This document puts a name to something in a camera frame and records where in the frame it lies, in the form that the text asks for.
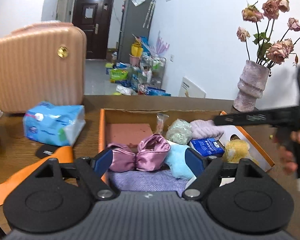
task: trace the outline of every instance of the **pink satin fabric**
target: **pink satin fabric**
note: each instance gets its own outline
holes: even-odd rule
[[[170,151],[170,144],[160,134],[153,134],[143,139],[138,144],[138,153],[134,154],[124,144],[110,143],[108,147],[115,146],[112,150],[113,160],[110,170],[125,172],[137,169],[138,171],[156,171],[160,169],[163,160]]]

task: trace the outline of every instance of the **pink rose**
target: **pink rose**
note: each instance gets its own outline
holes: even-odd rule
[[[250,38],[250,34],[245,28],[239,27],[237,30],[237,37],[240,41],[246,42],[247,38]]]
[[[271,59],[274,63],[281,65],[284,59],[287,58],[287,50],[282,42],[277,41],[269,49],[267,49],[266,57]]]
[[[242,10],[242,18],[244,21],[256,23],[261,22],[263,15],[259,12],[255,5],[248,5],[247,8]]]
[[[289,18],[287,23],[289,30],[299,32],[300,31],[300,23],[295,18]]]
[[[264,10],[263,15],[266,16],[269,20],[277,19],[279,17],[279,7],[275,0],[267,0],[262,5],[262,9]]]
[[[291,52],[293,52],[293,48],[294,48],[294,45],[292,43],[292,40],[291,39],[285,39],[283,42],[282,42],[282,46],[285,48],[286,50],[286,58],[289,57],[289,54]]]
[[[274,1],[277,3],[280,11],[282,12],[290,11],[289,0],[274,0]]]

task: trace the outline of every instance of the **green plastic wrapped item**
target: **green plastic wrapped item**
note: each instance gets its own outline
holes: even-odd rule
[[[128,77],[128,71],[123,69],[110,69],[109,74],[111,83],[127,80]]]

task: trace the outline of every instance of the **black tag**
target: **black tag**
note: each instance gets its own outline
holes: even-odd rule
[[[38,158],[42,159],[44,157],[47,157],[47,156],[50,156],[51,154],[53,154],[58,148],[59,148],[59,146],[44,144],[37,150],[35,155]]]

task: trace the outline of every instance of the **suitcase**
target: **suitcase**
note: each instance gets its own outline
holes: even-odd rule
[[[0,109],[25,113],[41,101],[80,105],[87,37],[71,23],[40,22],[0,39]]]

